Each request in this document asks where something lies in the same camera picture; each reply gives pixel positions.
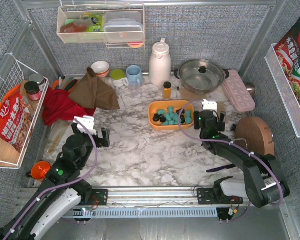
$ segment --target pink egg carton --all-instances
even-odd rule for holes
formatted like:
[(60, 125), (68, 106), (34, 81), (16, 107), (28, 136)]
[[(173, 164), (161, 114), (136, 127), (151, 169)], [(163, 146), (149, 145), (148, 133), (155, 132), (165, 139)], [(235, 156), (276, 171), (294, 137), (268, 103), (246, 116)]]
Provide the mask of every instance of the pink egg carton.
[(244, 82), (236, 70), (229, 70), (230, 76), (224, 80), (222, 89), (235, 109), (240, 112), (250, 112), (256, 108), (256, 103), (248, 92)]

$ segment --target yellow bottle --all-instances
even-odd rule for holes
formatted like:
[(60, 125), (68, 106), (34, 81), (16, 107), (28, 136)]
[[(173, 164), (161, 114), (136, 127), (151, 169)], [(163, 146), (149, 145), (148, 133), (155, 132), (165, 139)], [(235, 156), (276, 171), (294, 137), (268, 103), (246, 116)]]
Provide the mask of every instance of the yellow bottle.
[(171, 82), (166, 81), (163, 84), (163, 98), (169, 99), (171, 97)]

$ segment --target gray floor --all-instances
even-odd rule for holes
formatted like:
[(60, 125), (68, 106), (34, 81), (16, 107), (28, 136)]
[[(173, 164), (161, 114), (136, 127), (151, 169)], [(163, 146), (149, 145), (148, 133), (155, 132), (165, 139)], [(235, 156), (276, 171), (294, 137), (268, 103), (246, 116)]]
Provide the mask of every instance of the gray floor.
[(283, 226), (279, 208), (252, 207), (229, 224), (217, 218), (92, 219), (86, 225), (61, 219), (42, 240), (288, 240)]

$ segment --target green lid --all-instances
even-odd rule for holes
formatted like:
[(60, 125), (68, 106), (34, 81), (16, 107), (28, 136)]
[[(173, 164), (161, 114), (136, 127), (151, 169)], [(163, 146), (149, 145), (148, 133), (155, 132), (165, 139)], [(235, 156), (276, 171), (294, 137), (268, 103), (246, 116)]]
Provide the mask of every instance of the green lid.
[(113, 80), (120, 80), (126, 77), (125, 72), (121, 69), (115, 69), (111, 72), (110, 77)]

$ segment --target white mug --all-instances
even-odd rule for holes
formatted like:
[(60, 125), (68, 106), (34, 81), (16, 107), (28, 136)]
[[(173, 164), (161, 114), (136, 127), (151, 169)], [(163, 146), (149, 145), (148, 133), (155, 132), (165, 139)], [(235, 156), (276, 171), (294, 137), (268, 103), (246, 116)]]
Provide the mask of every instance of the white mug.
[(119, 80), (112, 79), (112, 82), (113, 82), (113, 85), (115, 85), (116, 87), (119, 87), (119, 88), (122, 87), (123, 85), (125, 85), (125, 86), (129, 85), (128, 78), (126, 78), (126, 77), (121, 78)]

